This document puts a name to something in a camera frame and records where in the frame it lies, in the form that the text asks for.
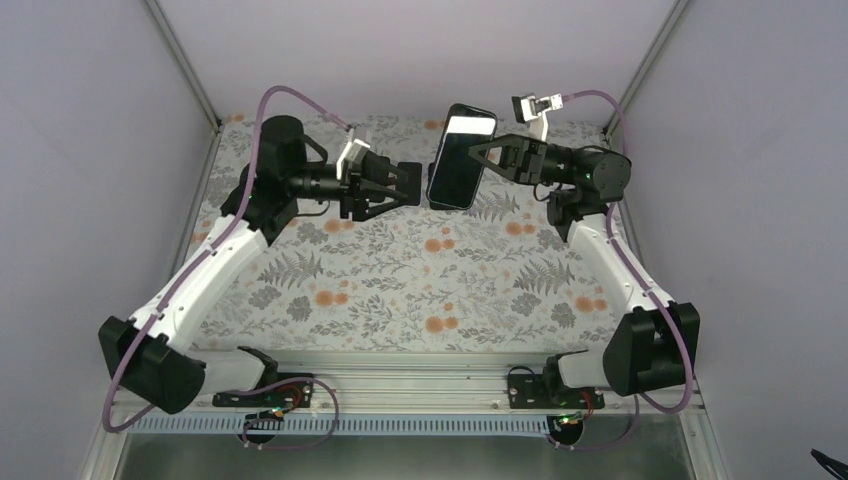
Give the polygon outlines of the teal phone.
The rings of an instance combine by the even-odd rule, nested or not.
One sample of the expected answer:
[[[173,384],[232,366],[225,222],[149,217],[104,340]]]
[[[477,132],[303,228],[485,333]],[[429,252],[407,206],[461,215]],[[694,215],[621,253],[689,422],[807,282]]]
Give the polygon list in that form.
[[[449,110],[435,160],[428,167],[426,198],[434,210],[468,210],[474,203],[484,167],[469,148],[494,138],[497,116],[455,103]]]

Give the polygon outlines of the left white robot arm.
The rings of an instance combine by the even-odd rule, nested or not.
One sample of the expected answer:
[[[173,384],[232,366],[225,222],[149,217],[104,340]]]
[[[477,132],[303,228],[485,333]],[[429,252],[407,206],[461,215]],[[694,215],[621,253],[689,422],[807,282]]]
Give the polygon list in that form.
[[[259,127],[256,161],[242,171],[209,236],[152,300],[127,320],[108,318],[98,332],[117,385],[168,414],[201,395],[239,391],[255,405],[276,396],[278,364],[268,355],[192,345],[211,308],[298,216],[299,200],[336,202],[340,217],[353,222],[420,202],[421,164],[393,164],[355,130],[331,163],[299,119],[277,115]]]

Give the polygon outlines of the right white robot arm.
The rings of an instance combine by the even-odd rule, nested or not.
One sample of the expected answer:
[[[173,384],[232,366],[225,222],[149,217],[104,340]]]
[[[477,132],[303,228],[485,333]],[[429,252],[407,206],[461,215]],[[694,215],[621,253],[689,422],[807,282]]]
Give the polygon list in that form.
[[[547,220],[608,296],[620,321],[602,349],[560,354],[545,367],[544,399],[565,407],[582,387],[626,397],[680,386],[676,413],[695,391],[700,315],[673,299],[641,265],[614,225],[631,177],[630,160],[600,146],[569,148],[509,134],[469,147],[468,156],[520,185],[551,187]]]

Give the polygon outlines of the floral table mat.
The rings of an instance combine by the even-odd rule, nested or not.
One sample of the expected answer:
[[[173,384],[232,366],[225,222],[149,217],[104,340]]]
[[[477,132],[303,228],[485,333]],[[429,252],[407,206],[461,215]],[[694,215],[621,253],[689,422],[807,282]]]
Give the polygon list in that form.
[[[616,328],[540,192],[493,173],[467,210],[421,205],[360,223],[300,209],[212,307],[195,348],[556,353]]]

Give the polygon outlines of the aluminium rail frame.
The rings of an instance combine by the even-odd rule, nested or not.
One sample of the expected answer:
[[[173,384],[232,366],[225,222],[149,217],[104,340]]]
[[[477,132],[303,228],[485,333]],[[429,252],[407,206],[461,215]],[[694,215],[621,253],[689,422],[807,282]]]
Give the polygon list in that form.
[[[311,373],[345,414],[509,414],[506,372],[540,371],[545,353],[271,351],[285,372]]]

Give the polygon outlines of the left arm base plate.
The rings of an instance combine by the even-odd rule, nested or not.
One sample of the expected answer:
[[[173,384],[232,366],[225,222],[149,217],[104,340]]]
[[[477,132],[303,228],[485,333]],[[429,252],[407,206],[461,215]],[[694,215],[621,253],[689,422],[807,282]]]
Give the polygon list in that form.
[[[270,380],[264,380],[257,393],[217,393],[212,405],[218,408],[258,408],[260,410],[290,410],[308,408],[314,388],[311,373],[277,372]]]

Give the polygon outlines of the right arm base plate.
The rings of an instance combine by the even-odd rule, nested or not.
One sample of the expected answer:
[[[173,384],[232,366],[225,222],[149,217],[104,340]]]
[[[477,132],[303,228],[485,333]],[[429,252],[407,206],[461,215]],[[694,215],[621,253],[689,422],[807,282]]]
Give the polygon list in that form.
[[[541,374],[527,369],[510,370],[506,383],[509,405],[515,410],[600,410],[606,406],[600,390],[549,386]]]

